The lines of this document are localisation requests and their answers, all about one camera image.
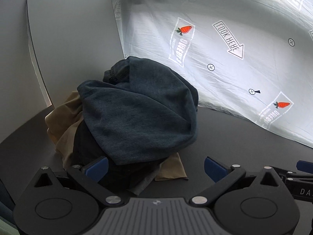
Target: table surface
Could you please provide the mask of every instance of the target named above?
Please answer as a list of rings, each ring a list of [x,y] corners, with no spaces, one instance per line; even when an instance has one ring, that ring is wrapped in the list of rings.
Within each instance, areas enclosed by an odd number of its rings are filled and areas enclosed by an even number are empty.
[[[44,117],[52,107],[32,118],[0,144],[0,177],[14,201],[42,166],[62,171],[61,157],[46,134]],[[209,155],[226,165],[240,164],[248,171],[263,166],[276,166],[296,171],[299,160],[313,162],[313,150],[297,142],[275,135],[250,121],[199,107],[198,138],[179,152],[188,181],[153,181],[140,197],[190,198],[212,185],[203,162]],[[313,205],[296,201],[301,217],[294,235],[311,231]]]

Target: tan fabric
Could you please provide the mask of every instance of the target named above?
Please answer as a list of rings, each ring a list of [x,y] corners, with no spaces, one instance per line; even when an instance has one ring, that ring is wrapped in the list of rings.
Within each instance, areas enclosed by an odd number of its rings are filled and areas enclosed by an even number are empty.
[[[83,120],[83,107],[78,91],[72,92],[64,104],[55,108],[46,118],[48,135],[60,152],[63,160],[63,168],[67,169],[73,153],[74,137],[78,125]],[[179,154],[175,153],[168,157],[161,166],[156,181],[187,178],[184,166]]]
[[[185,173],[184,166],[179,157],[178,153],[170,155],[164,163],[162,163],[161,170],[159,174],[155,177],[155,181],[171,180],[185,178],[187,175]]]
[[[48,135],[60,152],[63,168],[70,166],[70,156],[73,153],[74,137],[78,125],[83,120],[83,107],[78,91],[72,92],[64,104],[54,109],[45,118]]]

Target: orange carrot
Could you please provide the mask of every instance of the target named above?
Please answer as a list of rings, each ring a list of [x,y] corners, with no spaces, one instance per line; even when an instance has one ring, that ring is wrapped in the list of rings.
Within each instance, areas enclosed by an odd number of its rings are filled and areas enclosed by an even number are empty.
[[[177,28],[176,32],[178,32],[181,36],[183,33],[188,33],[191,30],[192,26],[183,26],[181,28]]]
[[[278,108],[285,108],[285,107],[290,105],[289,102],[276,102],[276,103],[273,103],[273,104],[276,106],[276,109],[278,109]]]

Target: metal screw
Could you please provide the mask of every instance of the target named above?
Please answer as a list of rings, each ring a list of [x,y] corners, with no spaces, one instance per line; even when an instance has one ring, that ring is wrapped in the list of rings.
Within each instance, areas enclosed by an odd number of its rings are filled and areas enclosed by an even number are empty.
[[[122,200],[119,196],[112,195],[112,196],[106,197],[105,201],[109,204],[117,204],[117,203],[120,203]]]
[[[206,197],[203,196],[195,196],[191,199],[194,204],[204,204],[208,201]]]

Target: white backdrop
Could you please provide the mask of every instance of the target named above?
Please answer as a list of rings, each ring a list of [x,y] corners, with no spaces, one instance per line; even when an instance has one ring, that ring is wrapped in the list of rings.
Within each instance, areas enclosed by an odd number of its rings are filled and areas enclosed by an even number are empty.
[[[125,57],[182,75],[200,104],[313,147],[313,0],[118,0]]]

